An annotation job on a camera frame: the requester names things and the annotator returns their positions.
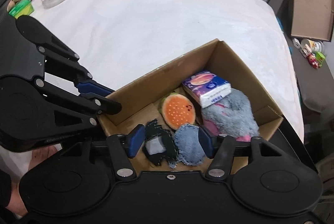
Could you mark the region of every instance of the black plastic mount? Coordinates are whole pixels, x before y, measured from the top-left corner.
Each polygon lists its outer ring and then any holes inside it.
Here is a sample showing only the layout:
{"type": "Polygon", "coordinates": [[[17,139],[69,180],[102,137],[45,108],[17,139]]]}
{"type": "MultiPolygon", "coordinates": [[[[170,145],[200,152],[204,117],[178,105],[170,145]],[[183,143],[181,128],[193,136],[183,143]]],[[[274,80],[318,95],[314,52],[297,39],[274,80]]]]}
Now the black plastic mount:
{"type": "MultiPolygon", "coordinates": [[[[229,136],[211,138],[218,149],[205,176],[195,171],[136,176],[123,135],[87,141],[79,152],[77,145],[60,151],[22,178],[20,193],[29,214],[18,223],[166,223],[175,218],[180,223],[202,223],[209,211],[222,212],[227,223],[322,223],[311,213],[322,194],[316,172],[261,137],[251,142],[229,136]],[[97,162],[88,156],[89,149],[97,147],[99,155],[103,151],[110,157],[109,180],[101,170],[92,169],[97,162]],[[248,156],[248,165],[230,175],[233,158],[239,156],[248,156]],[[77,194],[80,189],[85,198],[77,194]],[[53,205],[43,202],[52,199],[53,205]],[[189,214],[194,208],[198,213],[189,214]]],[[[221,217],[212,214],[211,220],[219,223],[221,217]]]]}
{"type": "Polygon", "coordinates": [[[96,115],[117,114],[113,90],[92,80],[79,56],[30,16],[0,18],[0,145],[23,152],[81,140],[96,115]],[[45,81],[45,72],[73,82],[80,96],[45,81]]]}

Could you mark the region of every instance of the black fabric piece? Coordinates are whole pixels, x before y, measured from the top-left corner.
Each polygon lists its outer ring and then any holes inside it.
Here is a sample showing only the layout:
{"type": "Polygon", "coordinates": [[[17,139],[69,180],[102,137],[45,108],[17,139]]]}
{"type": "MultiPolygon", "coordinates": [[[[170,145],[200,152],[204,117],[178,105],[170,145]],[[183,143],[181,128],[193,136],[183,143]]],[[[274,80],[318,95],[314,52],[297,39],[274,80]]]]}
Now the black fabric piece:
{"type": "Polygon", "coordinates": [[[143,152],[148,160],[156,166],[159,166],[163,159],[166,159],[168,162],[176,161],[178,148],[174,143],[172,134],[169,130],[163,129],[162,126],[158,124],[157,119],[149,121],[145,126],[145,146],[143,146],[143,152]],[[152,155],[148,153],[146,142],[154,137],[161,137],[161,141],[166,148],[166,151],[152,155]]]}
{"type": "Polygon", "coordinates": [[[0,170],[0,206],[8,206],[11,193],[12,180],[7,173],[0,170]]]}
{"type": "Polygon", "coordinates": [[[0,206],[0,223],[1,224],[12,224],[17,221],[14,213],[8,209],[0,206]]]}
{"type": "Polygon", "coordinates": [[[166,148],[166,151],[164,152],[165,157],[167,157],[169,160],[176,160],[178,148],[176,144],[174,143],[173,137],[171,133],[166,133],[161,136],[161,140],[163,145],[166,148]]]}

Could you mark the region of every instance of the toy figure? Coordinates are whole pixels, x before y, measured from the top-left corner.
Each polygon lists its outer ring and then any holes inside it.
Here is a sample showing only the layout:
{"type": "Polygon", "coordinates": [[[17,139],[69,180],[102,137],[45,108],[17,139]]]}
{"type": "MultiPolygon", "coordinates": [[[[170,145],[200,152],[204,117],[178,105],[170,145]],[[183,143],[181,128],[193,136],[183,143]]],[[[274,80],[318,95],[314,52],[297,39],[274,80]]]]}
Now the toy figure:
{"type": "Polygon", "coordinates": [[[318,63],[318,61],[316,60],[314,54],[310,54],[310,55],[308,55],[308,56],[307,56],[307,59],[308,59],[308,61],[309,61],[309,64],[310,64],[313,68],[315,68],[315,69],[318,69],[318,68],[319,68],[319,63],[318,63]]]}
{"type": "Polygon", "coordinates": [[[305,58],[307,58],[310,54],[312,54],[312,50],[310,49],[308,45],[305,45],[302,48],[300,48],[300,52],[305,58]]]}

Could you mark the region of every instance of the green package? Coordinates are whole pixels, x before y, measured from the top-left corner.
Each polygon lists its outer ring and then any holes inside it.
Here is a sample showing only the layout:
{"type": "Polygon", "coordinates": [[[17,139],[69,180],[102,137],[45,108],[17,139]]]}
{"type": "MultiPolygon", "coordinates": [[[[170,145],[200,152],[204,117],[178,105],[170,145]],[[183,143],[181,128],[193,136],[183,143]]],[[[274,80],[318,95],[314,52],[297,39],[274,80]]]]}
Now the green package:
{"type": "Polygon", "coordinates": [[[322,65],[325,60],[325,56],[320,52],[316,52],[315,59],[319,62],[320,65],[322,65]]]}
{"type": "Polygon", "coordinates": [[[21,0],[10,10],[9,14],[17,19],[21,15],[30,15],[33,11],[30,0],[21,0]]]}

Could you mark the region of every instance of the open cardboard box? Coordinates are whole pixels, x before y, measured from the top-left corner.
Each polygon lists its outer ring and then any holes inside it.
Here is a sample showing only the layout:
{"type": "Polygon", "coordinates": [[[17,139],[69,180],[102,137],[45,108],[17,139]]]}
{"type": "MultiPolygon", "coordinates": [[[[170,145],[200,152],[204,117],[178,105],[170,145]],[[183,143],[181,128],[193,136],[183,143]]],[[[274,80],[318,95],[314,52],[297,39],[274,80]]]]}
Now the open cardboard box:
{"type": "MultiPolygon", "coordinates": [[[[116,115],[101,115],[99,121],[107,136],[128,134],[137,124],[145,125],[155,118],[164,128],[168,128],[158,111],[160,99],[180,87],[187,77],[209,70],[229,81],[233,88],[242,91],[250,100],[252,111],[259,125],[260,135],[269,140],[283,118],[282,112],[251,70],[233,50],[223,41],[213,40],[154,71],[140,77],[108,96],[120,102],[122,111],[116,115]]],[[[210,165],[206,158],[203,164],[193,167],[178,163],[175,169],[164,160],[161,166],[154,166],[144,155],[142,149],[130,159],[137,174],[141,171],[185,171],[205,172],[210,165]]],[[[247,165],[246,157],[235,157],[232,173],[247,165]]]]}

